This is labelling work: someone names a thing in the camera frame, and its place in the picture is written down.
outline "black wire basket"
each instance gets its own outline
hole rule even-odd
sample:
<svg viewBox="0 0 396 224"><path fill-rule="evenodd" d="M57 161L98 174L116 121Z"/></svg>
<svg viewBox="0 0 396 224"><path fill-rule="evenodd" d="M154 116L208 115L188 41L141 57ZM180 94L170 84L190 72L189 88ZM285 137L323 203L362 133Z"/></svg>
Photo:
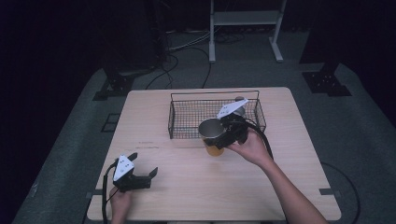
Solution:
<svg viewBox="0 0 396 224"><path fill-rule="evenodd" d="M213 98L220 98L219 96L224 99L213 100ZM170 138L200 138L198 133L200 123L203 120L215 118L223 105L235 102L235 98L239 96L248 99L244 105L245 119L264 132L266 124L259 100L259 91L172 93L168 121Z"/></svg>

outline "white shelf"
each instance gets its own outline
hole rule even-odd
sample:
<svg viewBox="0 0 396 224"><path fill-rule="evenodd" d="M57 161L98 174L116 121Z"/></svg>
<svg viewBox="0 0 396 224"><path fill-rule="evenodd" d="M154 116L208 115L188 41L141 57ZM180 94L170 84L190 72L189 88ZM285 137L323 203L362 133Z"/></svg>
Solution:
<svg viewBox="0 0 396 224"><path fill-rule="evenodd" d="M279 11L230 11L215 12L214 25L276 24Z"/></svg>

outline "black cable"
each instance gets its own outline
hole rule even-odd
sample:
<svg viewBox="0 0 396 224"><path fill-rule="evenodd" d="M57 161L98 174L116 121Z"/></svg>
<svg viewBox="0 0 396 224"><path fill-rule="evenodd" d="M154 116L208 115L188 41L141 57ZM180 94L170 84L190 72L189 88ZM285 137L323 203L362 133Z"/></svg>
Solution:
<svg viewBox="0 0 396 224"><path fill-rule="evenodd" d="M253 119L245 119L245 120L248 120L248 121L250 121L251 123L253 123L254 125L256 125L257 127L259 127L259 125L258 125L256 122L253 121Z"/></svg>
<svg viewBox="0 0 396 224"><path fill-rule="evenodd" d="M103 223L107 224L107 215L106 215L106 205L108 200L106 199L106 194L107 194L107 176L108 172L117 165L119 160L116 160L113 164L111 164L107 170L105 175L103 176L103 185L102 185L102 217L103 217Z"/></svg>
<svg viewBox="0 0 396 224"><path fill-rule="evenodd" d="M209 34L209 32L207 31L207 33L206 33L205 35L201 35L200 37L198 37L198 38L196 38L196 39L190 41L190 42L187 43L187 44L184 44L184 45L178 46L178 47L174 47L174 48L168 48L168 49L169 49L169 51L181 50L181 49L184 49L184 48L193 46L193 45L197 45L198 43L207 40L209 37L210 37L210 34Z"/></svg>
<svg viewBox="0 0 396 224"><path fill-rule="evenodd" d="M116 192L114 192L112 195L110 195L110 197L106 200L106 202L108 203L108 201L110 201L110 199L116 195L117 192L119 192L120 189L116 189Z"/></svg>
<svg viewBox="0 0 396 224"><path fill-rule="evenodd" d="M209 58L209 55L206 53L206 51L204 51L203 49L195 48L195 47L183 47L183 48L180 48L180 49L174 49L174 50L172 50L172 52L178 52L178 51L182 51L182 50L185 50L185 49L196 49L196 50L200 50L204 55L206 55L206 58Z"/></svg>
<svg viewBox="0 0 396 224"><path fill-rule="evenodd" d="M237 42L240 42L245 39L244 34L240 34L242 37L238 37L236 35L228 35L228 34L218 34L216 35L216 43L221 45L232 45Z"/></svg>
<svg viewBox="0 0 396 224"><path fill-rule="evenodd" d="M172 83L173 83L173 81L174 81L173 77L171 76L171 74L169 74L169 71L166 70L166 69L163 67L163 64L161 65L161 69L166 73L166 75L168 76L168 80L169 80L169 83L165 86L165 88L168 90L168 87L170 86L170 90L172 90Z"/></svg>
<svg viewBox="0 0 396 224"><path fill-rule="evenodd" d="M242 124L242 125L247 125L249 128L253 129L256 133L259 134L260 138L264 142L265 147L267 148L268 154L270 154L270 157L272 159L274 159L274 155L272 153L272 149L271 149L270 143L268 142L267 136L265 136L264 132L259 127L257 127L256 125L254 125L252 123L238 121L238 120L228 121L228 122L223 123L222 125L228 125L228 124Z"/></svg>
<svg viewBox="0 0 396 224"><path fill-rule="evenodd" d="M207 79L209 78L209 75L210 75L210 71L211 71L211 70L212 70L212 63L209 63L209 70L207 71L207 75L206 75L206 78L205 78L204 83L202 84L201 89L204 89L204 88L205 88L205 84L206 84L206 82L207 82Z"/></svg>
<svg viewBox="0 0 396 224"><path fill-rule="evenodd" d="M148 89L149 89L149 86L150 86L155 80L157 80L157 78L159 78L159 77L161 77L161 76L163 76L163 75L165 75L165 74L168 74L170 71L172 71L173 69L175 69L175 68L177 67L177 65L178 65L178 58L177 58L176 56L172 55L172 54L169 54L169 56L173 57L173 58L176 60L175 65L173 65L173 66L171 67L171 69L165 70L165 72L159 74L159 75L156 76L154 79L152 79L152 80L150 81L150 83L146 86L145 90L148 90Z"/></svg>
<svg viewBox="0 0 396 224"><path fill-rule="evenodd" d="M340 169L338 169L337 167L335 167L335 166L333 166L333 165L331 165L331 164L329 164L329 163L327 163L327 162L324 162L324 161L321 161L320 164L326 165L326 166L329 166L329 167L333 168L333 169L334 169L335 171L337 171L340 175L342 175L342 176L346 179L346 181L349 183L350 187L352 187L353 192L355 193L356 203L357 203L357 206L358 206L357 209L358 209L358 210L357 210L356 215L355 215L355 217L353 218L353 220L352 220L351 223L352 223L352 224L357 223L357 222L358 222L358 219L359 219L359 216L361 215L361 198L359 197L359 193L358 193L358 190L356 189L355 185L352 183L352 181L349 179L349 177L347 177L347 175L344 174L344 173L343 173Z"/></svg>

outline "cup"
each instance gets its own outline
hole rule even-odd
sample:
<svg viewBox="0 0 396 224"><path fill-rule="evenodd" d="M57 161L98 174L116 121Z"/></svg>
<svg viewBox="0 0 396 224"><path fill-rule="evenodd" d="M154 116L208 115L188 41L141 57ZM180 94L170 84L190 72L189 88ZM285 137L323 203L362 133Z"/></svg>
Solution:
<svg viewBox="0 0 396 224"><path fill-rule="evenodd" d="M224 152L224 147L218 149L215 144L218 137L225 133L218 119L206 119L198 127L198 132L204 141L206 151L209 155L217 157Z"/></svg>

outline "metal stand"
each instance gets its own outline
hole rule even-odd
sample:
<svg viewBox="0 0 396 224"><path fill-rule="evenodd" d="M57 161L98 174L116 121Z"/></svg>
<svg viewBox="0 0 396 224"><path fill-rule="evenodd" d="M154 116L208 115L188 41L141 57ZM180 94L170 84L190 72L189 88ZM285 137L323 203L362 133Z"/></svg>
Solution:
<svg viewBox="0 0 396 224"><path fill-rule="evenodd" d="M210 1L210 40L209 40L209 61L216 61L215 51L215 26L216 25L259 25L274 24L276 26L274 36L269 38L271 48L278 63L283 62L283 57L277 46L277 37L280 31L283 14L287 0L282 0L280 10L271 11L231 11L215 12L214 0Z"/></svg>
<svg viewBox="0 0 396 224"><path fill-rule="evenodd" d="M94 101L104 101L110 96L126 96L132 89L134 77L123 77L117 69L116 61L111 54L105 54L102 58L102 66L107 79L102 89L93 97Z"/></svg>
<svg viewBox="0 0 396 224"><path fill-rule="evenodd" d="M325 63L318 72L304 72L303 76L313 93L327 93L329 96L350 96L346 86L341 85L334 75L338 62Z"/></svg>

